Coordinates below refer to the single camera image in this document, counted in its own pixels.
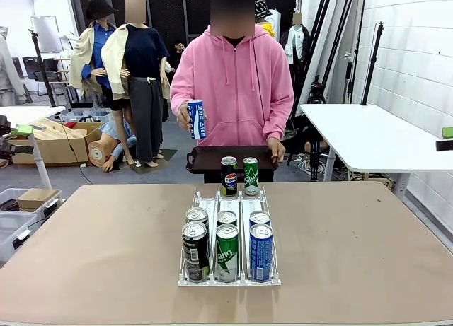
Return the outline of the person's right hand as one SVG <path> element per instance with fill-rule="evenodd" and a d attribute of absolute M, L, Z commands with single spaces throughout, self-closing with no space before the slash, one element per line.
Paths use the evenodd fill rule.
<path fill-rule="evenodd" d="M 188 113 L 188 104 L 187 103 L 183 103 L 179 107 L 178 113 L 177 113 L 177 121 L 181 128 L 183 128 L 187 132 L 190 132 L 190 130 L 192 128 L 192 124 L 191 124 L 190 115 Z"/>

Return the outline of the person's left hand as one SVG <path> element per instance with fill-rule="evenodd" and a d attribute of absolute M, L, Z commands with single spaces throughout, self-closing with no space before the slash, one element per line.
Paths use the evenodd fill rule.
<path fill-rule="evenodd" d="M 267 140 L 268 148 L 271 152 L 271 159 L 273 163 L 281 163 L 285 157 L 285 147 L 279 139 L 270 137 Z"/>

